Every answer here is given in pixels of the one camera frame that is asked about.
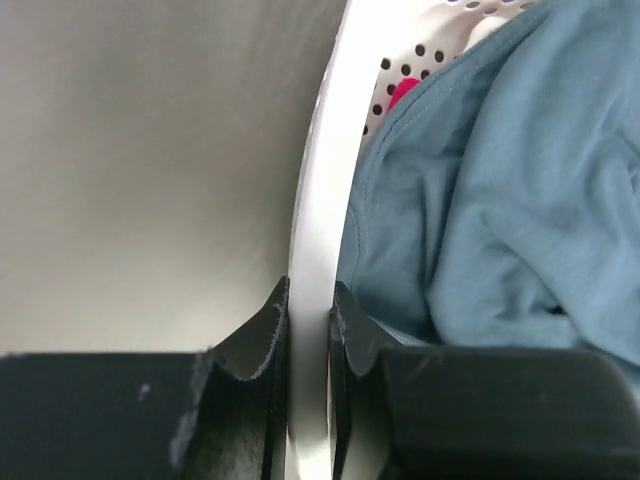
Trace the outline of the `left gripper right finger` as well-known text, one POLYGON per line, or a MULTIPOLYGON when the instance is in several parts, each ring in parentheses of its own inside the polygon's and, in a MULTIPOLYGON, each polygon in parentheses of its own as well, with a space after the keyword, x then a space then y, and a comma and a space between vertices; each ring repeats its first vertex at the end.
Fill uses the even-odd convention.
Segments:
POLYGON ((639 410, 600 354, 406 346, 343 284, 329 337, 336 479, 639 475, 639 410))

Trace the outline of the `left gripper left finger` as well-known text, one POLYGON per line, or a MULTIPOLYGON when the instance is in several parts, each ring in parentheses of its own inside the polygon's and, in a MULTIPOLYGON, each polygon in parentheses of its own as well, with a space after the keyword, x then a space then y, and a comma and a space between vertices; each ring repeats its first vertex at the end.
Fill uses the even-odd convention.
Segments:
POLYGON ((217 346, 1 360, 5 479, 280 479, 288 283, 217 346))

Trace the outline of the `white plastic laundry basket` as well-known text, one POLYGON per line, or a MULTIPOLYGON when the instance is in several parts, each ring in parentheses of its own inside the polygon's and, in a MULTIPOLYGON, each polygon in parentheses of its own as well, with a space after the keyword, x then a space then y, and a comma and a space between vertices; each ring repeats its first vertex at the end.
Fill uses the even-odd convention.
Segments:
POLYGON ((523 1, 350 1, 305 144, 289 250, 292 456, 303 479, 327 479, 328 318, 359 153, 405 78, 440 70, 524 11, 523 1))

